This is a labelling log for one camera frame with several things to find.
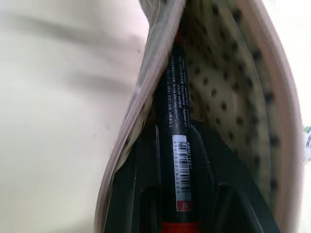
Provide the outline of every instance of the black dot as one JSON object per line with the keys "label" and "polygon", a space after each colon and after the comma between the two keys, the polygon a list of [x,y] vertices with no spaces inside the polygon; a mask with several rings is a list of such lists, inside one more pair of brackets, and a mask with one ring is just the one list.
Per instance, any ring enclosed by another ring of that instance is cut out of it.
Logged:
{"label": "black dot", "polygon": [[270,188],[276,190],[278,188],[278,182],[275,179],[270,180]]}
{"label": "black dot", "polygon": [[276,136],[276,135],[270,136],[270,145],[272,147],[277,147],[280,145],[280,140],[279,140],[278,136]]}
{"label": "black dot", "polygon": [[274,100],[273,93],[268,93],[264,96],[266,103],[271,103]]}
{"label": "black dot", "polygon": [[223,73],[223,76],[224,76],[224,79],[225,79],[225,80],[228,79],[228,73],[227,73],[226,71]]}
{"label": "black dot", "polygon": [[223,30],[219,29],[219,35],[222,40],[225,40],[225,33],[223,32]]}
{"label": "black dot", "polygon": [[237,64],[237,67],[238,67],[239,71],[244,72],[244,68],[243,68],[242,64]]}
{"label": "black dot", "polygon": [[195,69],[194,73],[195,73],[196,75],[198,75],[198,74],[200,73],[200,68],[197,67],[197,68]]}
{"label": "black dot", "polygon": [[257,116],[253,116],[253,117],[252,117],[252,124],[253,124],[253,125],[257,125],[258,122],[259,122],[259,120],[258,120]]}
{"label": "black dot", "polygon": [[233,42],[232,45],[231,45],[231,49],[233,51],[237,51],[238,50],[238,43],[237,42]]}
{"label": "black dot", "polygon": [[206,27],[202,26],[202,30],[203,30],[204,34],[207,35]]}
{"label": "black dot", "polygon": [[225,102],[222,102],[221,108],[224,112],[227,110],[227,105]]}
{"label": "black dot", "polygon": [[249,145],[251,143],[251,137],[249,135],[246,135],[245,143],[246,143],[246,145]]}
{"label": "black dot", "polygon": [[217,65],[216,65],[216,63],[213,61],[212,62],[212,65],[213,65],[213,67],[215,68],[215,69],[217,69]]}
{"label": "black dot", "polygon": [[217,5],[216,4],[213,4],[212,5],[212,11],[213,11],[213,14],[215,15],[215,16],[218,16],[218,7],[217,7]]}
{"label": "black dot", "polygon": [[238,91],[238,90],[240,89],[239,84],[238,84],[238,83],[233,84],[233,85],[232,85],[232,89],[233,89],[234,91]]}
{"label": "black dot", "polygon": [[217,90],[215,88],[212,89],[212,97],[216,97],[217,95]]}
{"label": "black dot", "polygon": [[254,157],[254,165],[255,165],[255,168],[256,169],[259,169],[259,167],[260,167],[260,157],[259,157],[259,155],[256,155],[255,157]]}
{"label": "black dot", "polygon": [[223,60],[225,62],[229,62],[230,61],[229,55],[227,53],[223,53],[222,56],[223,56]]}
{"label": "black dot", "polygon": [[243,119],[242,119],[242,117],[237,117],[237,119],[236,119],[236,123],[238,124],[238,125],[243,125]]}
{"label": "black dot", "polygon": [[251,78],[246,78],[247,84],[249,85],[250,88],[253,88],[253,81]]}
{"label": "black dot", "polygon": [[215,122],[216,122],[217,125],[221,125],[221,121],[219,120],[219,118],[216,118]]}
{"label": "black dot", "polygon": [[125,143],[124,143],[124,147],[127,147],[127,145],[128,145],[129,143],[130,143],[130,139],[127,138],[126,141],[125,141]]}
{"label": "black dot", "polygon": [[258,61],[261,59],[261,52],[259,50],[253,53],[253,59],[254,61]]}
{"label": "black dot", "polygon": [[229,139],[230,139],[230,140],[233,140],[233,139],[234,139],[234,134],[233,134],[233,132],[229,131],[228,135],[229,135]]}
{"label": "black dot", "polygon": [[236,22],[240,21],[242,17],[242,12],[240,9],[236,9],[232,12],[232,16]]}
{"label": "black dot", "polygon": [[212,53],[212,49],[210,48],[210,46],[207,46],[206,48],[207,48],[208,52]]}
{"label": "black dot", "polygon": [[192,66],[193,64],[193,60],[191,59],[189,62],[188,62],[188,66]]}
{"label": "black dot", "polygon": [[205,78],[203,79],[203,85],[206,85],[207,83],[208,83],[208,78],[205,77]]}

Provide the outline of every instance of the red logo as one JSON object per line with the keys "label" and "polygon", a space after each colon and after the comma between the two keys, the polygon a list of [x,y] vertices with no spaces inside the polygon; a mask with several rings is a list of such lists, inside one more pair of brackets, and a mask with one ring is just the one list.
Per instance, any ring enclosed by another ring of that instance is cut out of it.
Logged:
{"label": "red logo", "polygon": [[178,200],[177,211],[192,211],[192,201],[191,200]]}

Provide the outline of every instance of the barcode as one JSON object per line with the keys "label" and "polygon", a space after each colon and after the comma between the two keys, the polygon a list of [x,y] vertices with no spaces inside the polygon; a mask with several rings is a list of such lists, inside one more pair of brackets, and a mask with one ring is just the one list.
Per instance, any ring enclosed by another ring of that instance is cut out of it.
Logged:
{"label": "barcode", "polygon": [[174,173],[175,173],[175,191],[177,211],[190,211],[192,208],[178,209],[178,202],[192,201],[189,158],[188,158],[187,137],[184,135],[173,135],[173,156],[174,156]]}
{"label": "barcode", "polygon": [[177,143],[177,157],[179,163],[180,192],[190,192],[190,175],[188,165],[187,142]]}

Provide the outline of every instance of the barcode label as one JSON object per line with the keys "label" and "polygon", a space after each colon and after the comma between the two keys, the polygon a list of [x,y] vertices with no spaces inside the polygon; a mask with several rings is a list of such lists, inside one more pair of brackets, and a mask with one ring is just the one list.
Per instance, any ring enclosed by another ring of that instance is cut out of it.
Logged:
{"label": "barcode label", "polygon": [[177,211],[192,211],[188,142],[184,135],[173,135],[175,194]]}

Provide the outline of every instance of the beige background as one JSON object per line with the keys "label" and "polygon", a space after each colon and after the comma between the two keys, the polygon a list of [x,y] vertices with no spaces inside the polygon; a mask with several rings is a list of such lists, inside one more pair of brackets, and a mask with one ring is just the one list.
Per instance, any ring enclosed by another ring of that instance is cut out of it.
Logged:
{"label": "beige background", "polygon": [[0,232],[90,233],[148,22],[137,0],[2,0],[0,25]]}

